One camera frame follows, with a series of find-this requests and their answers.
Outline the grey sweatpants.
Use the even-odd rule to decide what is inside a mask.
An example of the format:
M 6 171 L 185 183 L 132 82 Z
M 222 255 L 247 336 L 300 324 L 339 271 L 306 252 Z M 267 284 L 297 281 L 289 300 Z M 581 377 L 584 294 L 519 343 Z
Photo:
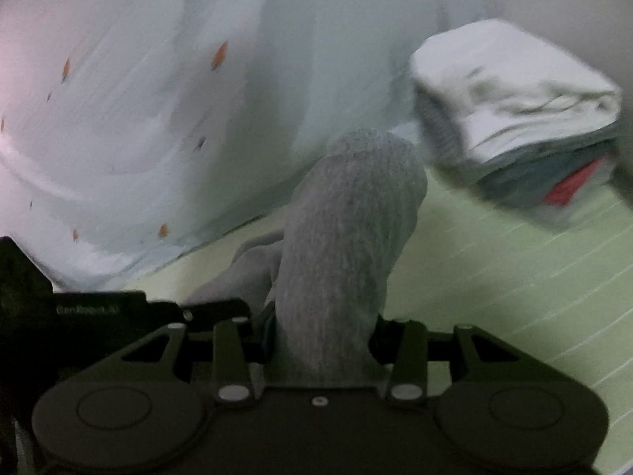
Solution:
M 282 230 L 243 243 L 231 265 L 184 303 L 239 299 L 275 307 L 267 380 L 308 387 L 378 381 L 368 342 L 387 279 L 415 230 L 427 178 L 413 142 L 389 132 L 345 135 L 295 189 Z

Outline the green grid mat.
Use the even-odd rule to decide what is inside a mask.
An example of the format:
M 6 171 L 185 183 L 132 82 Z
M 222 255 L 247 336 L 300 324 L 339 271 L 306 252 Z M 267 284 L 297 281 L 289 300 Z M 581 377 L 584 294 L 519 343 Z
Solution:
M 592 387 L 609 410 L 595 466 L 632 469 L 632 181 L 618 171 L 570 227 L 549 230 L 439 174 L 389 280 L 386 313 L 479 326 Z

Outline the light blue carrot-print quilt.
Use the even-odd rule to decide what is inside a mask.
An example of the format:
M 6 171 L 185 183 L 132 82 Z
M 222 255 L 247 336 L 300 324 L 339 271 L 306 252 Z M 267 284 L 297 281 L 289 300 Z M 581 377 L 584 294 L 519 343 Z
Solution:
M 493 0 L 1 0 L 1 230 L 57 284 L 125 284 L 404 120 L 408 60 Z

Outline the blue folded jeans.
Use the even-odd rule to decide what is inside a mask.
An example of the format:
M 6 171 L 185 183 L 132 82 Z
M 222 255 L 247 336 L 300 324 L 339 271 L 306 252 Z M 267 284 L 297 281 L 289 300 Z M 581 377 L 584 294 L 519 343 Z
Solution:
M 597 142 L 573 151 L 553 153 L 550 156 L 528 162 L 513 163 L 486 175 L 476 189 L 486 201 L 495 201 L 505 208 L 531 210 L 535 208 L 568 208 L 589 183 L 605 183 L 615 169 L 616 142 Z M 567 207 L 544 205 L 542 199 L 554 186 L 568 175 L 594 160 L 605 157 L 605 162 L 591 180 L 580 190 Z

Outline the red folded garment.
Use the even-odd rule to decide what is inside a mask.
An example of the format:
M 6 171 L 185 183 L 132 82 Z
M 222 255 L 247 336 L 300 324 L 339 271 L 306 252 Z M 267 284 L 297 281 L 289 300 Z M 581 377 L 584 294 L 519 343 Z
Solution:
M 558 182 L 542 199 L 544 205 L 567 207 L 576 194 L 583 189 L 605 162 L 605 157 L 586 164 L 578 171 Z

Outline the white folded garment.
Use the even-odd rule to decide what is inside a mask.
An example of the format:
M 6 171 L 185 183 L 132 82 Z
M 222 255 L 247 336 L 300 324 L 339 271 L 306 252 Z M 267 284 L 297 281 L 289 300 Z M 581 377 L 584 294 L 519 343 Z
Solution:
M 582 139 L 621 115 L 622 91 L 613 80 L 503 19 L 430 36 L 410 69 L 449 118 L 460 157 L 476 163 Z

